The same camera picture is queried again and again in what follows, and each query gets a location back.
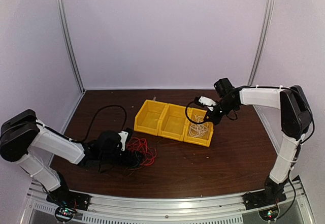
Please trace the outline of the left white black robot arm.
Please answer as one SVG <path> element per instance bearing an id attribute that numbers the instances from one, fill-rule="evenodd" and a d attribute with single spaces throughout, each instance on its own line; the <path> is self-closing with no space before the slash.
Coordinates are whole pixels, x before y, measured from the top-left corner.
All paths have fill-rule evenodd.
<path id="1" fill-rule="evenodd" d="M 73 194 L 64 177 L 37 158 L 33 148 L 40 148 L 81 167 L 100 167 L 108 163 L 136 168 L 143 162 L 144 154 L 127 149 L 132 132 L 129 128 L 119 133 L 103 131 L 97 139 L 86 143 L 60 134 L 38 120 L 34 110 L 27 109 L 2 124 L 1 157 L 16 163 L 53 194 L 61 205 L 67 206 L 73 201 Z"/>

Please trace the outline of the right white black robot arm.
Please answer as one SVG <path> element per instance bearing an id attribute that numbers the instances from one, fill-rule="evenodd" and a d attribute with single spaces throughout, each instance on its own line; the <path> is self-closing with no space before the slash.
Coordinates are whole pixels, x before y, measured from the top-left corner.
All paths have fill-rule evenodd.
<path id="1" fill-rule="evenodd" d="M 282 133 L 280 149 L 275 164 L 265 180 L 260 199 L 272 204 L 288 182 L 290 172 L 298 161 L 302 145 L 309 139 L 309 129 L 314 126 L 313 114 L 301 86 L 239 86 L 234 87 L 228 78 L 214 84 L 219 101 L 201 96 L 198 104 L 207 107 L 205 122 L 218 125 L 230 112 L 242 106 L 265 107 L 279 112 Z"/>

